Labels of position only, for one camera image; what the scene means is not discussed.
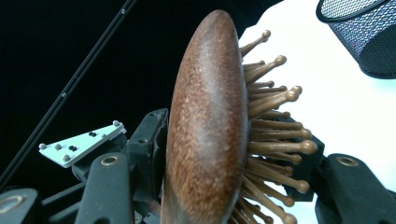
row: wire mesh container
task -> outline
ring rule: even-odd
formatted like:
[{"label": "wire mesh container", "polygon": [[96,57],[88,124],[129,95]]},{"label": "wire mesh container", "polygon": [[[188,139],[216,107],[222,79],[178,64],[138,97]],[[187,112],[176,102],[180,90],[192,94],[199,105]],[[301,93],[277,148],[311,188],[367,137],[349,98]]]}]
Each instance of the wire mesh container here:
[{"label": "wire mesh container", "polygon": [[396,78],[396,0],[320,0],[320,21],[370,77]]}]

